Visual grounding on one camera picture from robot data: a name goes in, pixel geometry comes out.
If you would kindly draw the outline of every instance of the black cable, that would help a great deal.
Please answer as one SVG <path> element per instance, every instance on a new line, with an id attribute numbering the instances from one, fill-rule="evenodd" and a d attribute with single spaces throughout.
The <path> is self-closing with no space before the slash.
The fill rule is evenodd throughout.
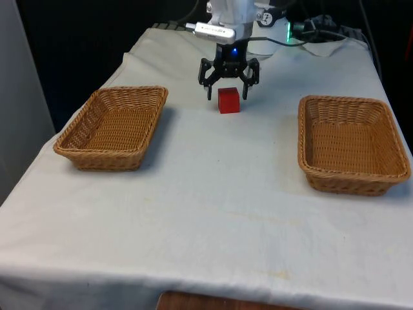
<path id="1" fill-rule="evenodd" d="M 359 0 L 359 5 L 360 5 L 361 14 L 363 15 L 363 19 L 364 19 L 364 22 L 366 24 L 367 34 L 370 37 L 370 43 L 371 43 L 372 50 L 373 50 L 373 53 L 374 53 L 374 58 L 376 58 L 377 72 L 379 74 L 380 81 L 382 81 L 381 63 L 380 63 L 380 59 L 379 59 L 379 54 L 377 52 L 376 43 L 374 42 L 373 33 L 372 33 L 372 30 L 370 29 L 370 24 L 368 23 L 366 10 L 364 9 L 364 5 L 363 5 L 362 0 Z"/>
<path id="2" fill-rule="evenodd" d="M 185 24 L 185 23 L 188 22 L 188 21 L 192 18 L 192 16 L 195 14 L 198 6 L 199 6 L 199 0 L 196 0 L 194 7 L 191 9 L 191 11 L 190 11 L 186 16 L 178 19 L 177 21 L 171 21 L 170 23 L 177 24 L 177 25 L 183 25 L 183 24 Z"/>
<path id="3" fill-rule="evenodd" d="M 274 39 L 270 39 L 269 37 L 250 37 L 249 41 L 270 41 L 282 45 L 284 47 L 302 47 L 304 44 L 310 43 L 310 41 L 304 41 L 296 44 L 287 44 Z"/>

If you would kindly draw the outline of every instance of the stain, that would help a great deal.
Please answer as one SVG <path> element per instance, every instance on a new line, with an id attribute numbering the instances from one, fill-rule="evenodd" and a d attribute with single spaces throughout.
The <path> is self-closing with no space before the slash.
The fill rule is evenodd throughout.
<path id="1" fill-rule="evenodd" d="M 282 280 L 290 280 L 290 273 L 286 270 L 280 271 L 280 272 L 275 272 L 275 271 L 259 271 L 258 273 L 264 274 L 266 276 L 270 276 L 272 278 L 278 278 Z"/>
<path id="2" fill-rule="evenodd" d="M 227 214 L 230 214 L 232 216 L 238 216 L 240 218 L 247 218 L 252 221 L 259 221 L 259 222 L 270 222 L 278 225 L 291 225 L 291 226 L 299 226 L 300 221 L 299 220 L 281 220 L 279 218 L 272 218 L 268 216 L 260 216 L 256 214 L 246 214 L 246 213 L 240 213 L 240 212 L 226 212 Z"/>

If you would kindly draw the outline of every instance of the cable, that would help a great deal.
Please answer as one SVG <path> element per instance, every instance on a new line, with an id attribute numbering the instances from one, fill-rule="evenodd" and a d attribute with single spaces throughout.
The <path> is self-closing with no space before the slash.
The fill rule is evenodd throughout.
<path id="1" fill-rule="evenodd" d="M 352 40 L 352 41 L 357 42 L 359 44 L 361 43 L 360 40 L 354 39 L 353 37 L 347 37 L 343 34 L 338 34 L 337 32 L 327 31 L 327 30 L 318 30 L 318 31 L 319 31 L 320 34 L 330 34 L 332 36 L 340 37 L 342 39 Z M 314 31 L 306 31 L 306 32 L 303 32 L 302 35 L 313 34 L 313 33 L 314 33 Z M 366 36 L 364 35 L 364 33 L 360 32 L 360 34 L 365 38 L 365 40 L 366 40 L 365 43 L 367 44 L 367 47 L 368 47 L 368 53 L 370 54 L 370 57 L 372 58 L 372 61 L 374 62 L 374 58 L 373 58 L 370 43 L 368 42 L 368 40 L 367 40 Z"/>
<path id="2" fill-rule="evenodd" d="M 284 47 L 302 47 L 304 44 L 309 43 L 309 41 L 304 41 L 304 42 L 296 43 L 296 44 L 287 44 L 287 43 L 283 43 L 283 42 L 280 42 L 274 39 L 270 39 L 269 37 L 250 37 L 249 41 L 270 41 L 270 42 L 282 45 Z"/>
<path id="3" fill-rule="evenodd" d="M 359 0 L 359 5 L 360 5 L 361 14 L 363 15 L 363 19 L 364 19 L 364 22 L 366 24 L 367 34 L 370 37 L 371 46 L 373 48 L 372 51 L 374 53 L 374 57 L 376 58 L 377 72 L 379 74 L 380 81 L 383 81 L 382 75 L 381 75 L 381 64 L 380 64 L 379 54 L 377 53 L 377 48 L 376 48 L 376 44 L 374 42 L 373 33 L 372 33 L 372 30 L 370 29 L 370 24 L 368 23 L 366 10 L 364 9 L 364 5 L 363 5 L 362 0 Z"/>
<path id="4" fill-rule="evenodd" d="M 199 6 L 199 0 L 196 0 L 194 7 L 191 9 L 191 11 L 181 19 L 178 19 L 177 21 L 171 21 L 171 23 L 182 25 L 185 24 L 191 17 L 195 14 L 197 8 Z"/>

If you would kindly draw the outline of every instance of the brown basket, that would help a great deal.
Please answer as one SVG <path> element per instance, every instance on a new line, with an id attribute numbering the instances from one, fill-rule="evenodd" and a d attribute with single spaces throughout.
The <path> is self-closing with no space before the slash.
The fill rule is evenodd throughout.
<path id="1" fill-rule="evenodd" d="M 375 99 L 308 96 L 299 104 L 298 163 L 320 191 L 380 196 L 410 177 L 390 109 Z"/>
<path id="2" fill-rule="evenodd" d="M 54 145 L 81 170 L 139 168 L 168 90 L 113 87 L 95 91 Z"/>

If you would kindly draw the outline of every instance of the wall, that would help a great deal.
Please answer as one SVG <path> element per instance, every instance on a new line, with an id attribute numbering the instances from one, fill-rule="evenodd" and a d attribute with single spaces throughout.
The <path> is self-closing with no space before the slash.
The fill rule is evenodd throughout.
<path id="1" fill-rule="evenodd" d="M 0 205 L 54 129 L 13 0 L 0 0 Z"/>

